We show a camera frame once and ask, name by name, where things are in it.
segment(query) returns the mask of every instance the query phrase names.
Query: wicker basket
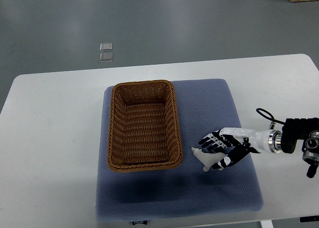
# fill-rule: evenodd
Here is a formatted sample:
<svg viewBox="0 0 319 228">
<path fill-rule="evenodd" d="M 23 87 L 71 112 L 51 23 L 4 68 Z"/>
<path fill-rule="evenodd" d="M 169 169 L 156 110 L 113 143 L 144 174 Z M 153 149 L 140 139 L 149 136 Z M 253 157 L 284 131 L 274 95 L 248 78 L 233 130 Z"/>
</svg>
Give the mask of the wicker basket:
<svg viewBox="0 0 319 228">
<path fill-rule="evenodd" d="M 177 104 L 167 80 L 127 82 L 111 95 L 107 163 L 115 172 L 169 169 L 182 162 Z"/>
</svg>

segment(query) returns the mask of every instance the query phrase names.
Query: black cable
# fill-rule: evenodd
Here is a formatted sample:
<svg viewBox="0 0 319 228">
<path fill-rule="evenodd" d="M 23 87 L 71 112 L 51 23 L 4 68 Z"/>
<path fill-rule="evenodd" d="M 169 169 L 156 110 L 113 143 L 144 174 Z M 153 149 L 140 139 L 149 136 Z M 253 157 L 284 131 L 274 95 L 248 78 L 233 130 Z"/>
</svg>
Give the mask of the black cable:
<svg viewBox="0 0 319 228">
<path fill-rule="evenodd" d="M 263 114 L 262 112 L 260 112 L 260 111 L 262 111 L 262 112 L 268 114 L 270 117 L 267 117 L 266 115 L 264 115 L 264 114 Z M 269 113 L 267 110 L 265 110 L 265 109 L 257 108 L 257 109 L 256 109 L 256 112 L 257 112 L 258 114 L 260 114 L 262 117 L 264 117 L 264 118 L 266 118 L 266 119 L 268 119 L 268 120 L 270 120 L 270 121 L 272 121 L 272 122 L 277 122 L 277 123 L 280 123 L 280 124 L 285 125 L 284 122 L 282 122 L 282 121 L 280 121 L 280 120 L 276 120 L 275 117 L 274 117 L 271 113 Z"/>
</svg>

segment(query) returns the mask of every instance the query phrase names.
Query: robotic hand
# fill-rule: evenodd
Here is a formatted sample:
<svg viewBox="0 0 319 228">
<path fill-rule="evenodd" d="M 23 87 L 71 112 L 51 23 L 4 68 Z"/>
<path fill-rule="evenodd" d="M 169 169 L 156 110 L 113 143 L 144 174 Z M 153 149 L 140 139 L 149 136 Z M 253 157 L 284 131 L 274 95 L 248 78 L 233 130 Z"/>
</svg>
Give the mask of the robotic hand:
<svg viewBox="0 0 319 228">
<path fill-rule="evenodd" d="M 192 147 L 195 157 L 204 165 L 207 172 L 210 167 L 222 170 L 231 167 L 242 160 L 247 154 L 268 152 L 293 153 L 298 139 L 304 140 L 302 151 L 303 160 L 310 167 L 307 176 L 313 178 L 319 165 L 319 118 L 286 119 L 286 122 L 275 120 L 274 117 L 263 109 L 257 112 L 272 121 L 269 130 L 257 132 L 252 129 L 225 127 L 205 136 L 199 145 L 213 153 L 204 153 L 202 149 Z M 283 124 L 283 133 L 274 130 L 275 123 Z M 232 148 L 227 154 L 225 148 Z"/>
</svg>

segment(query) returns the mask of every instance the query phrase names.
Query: white table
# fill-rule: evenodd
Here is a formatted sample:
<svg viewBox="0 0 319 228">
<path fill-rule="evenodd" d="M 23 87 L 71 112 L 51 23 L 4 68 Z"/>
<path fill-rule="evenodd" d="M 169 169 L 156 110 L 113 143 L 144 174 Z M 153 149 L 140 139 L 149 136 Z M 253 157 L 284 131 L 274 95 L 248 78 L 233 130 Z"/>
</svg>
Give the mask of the white table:
<svg viewBox="0 0 319 228">
<path fill-rule="evenodd" d="M 18 76 L 0 114 L 0 227 L 102 227 L 94 204 L 105 89 L 126 81 L 207 78 L 227 81 L 243 127 L 268 128 L 258 107 L 280 120 L 319 116 L 319 72 L 302 54 Z M 252 155 L 260 211 L 163 219 L 149 227 L 318 215 L 319 174 L 306 177 L 300 148 Z"/>
</svg>

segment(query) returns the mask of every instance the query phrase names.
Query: blue cushion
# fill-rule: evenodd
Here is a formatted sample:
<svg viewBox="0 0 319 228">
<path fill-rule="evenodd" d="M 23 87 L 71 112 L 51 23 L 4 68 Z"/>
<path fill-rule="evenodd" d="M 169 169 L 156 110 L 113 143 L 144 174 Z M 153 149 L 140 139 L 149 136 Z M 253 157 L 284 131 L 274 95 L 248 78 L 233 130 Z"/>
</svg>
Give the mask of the blue cushion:
<svg viewBox="0 0 319 228">
<path fill-rule="evenodd" d="M 110 98 L 104 94 L 97 180 L 100 222 L 139 221 L 203 214 L 257 211 L 263 205 L 251 156 L 222 171 L 203 171 L 191 147 L 223 127 L 241 127 L 222 79 L 174 81 L 183 162 L 170 170 L 116 173 L 106 162 Z"/>
</svg>

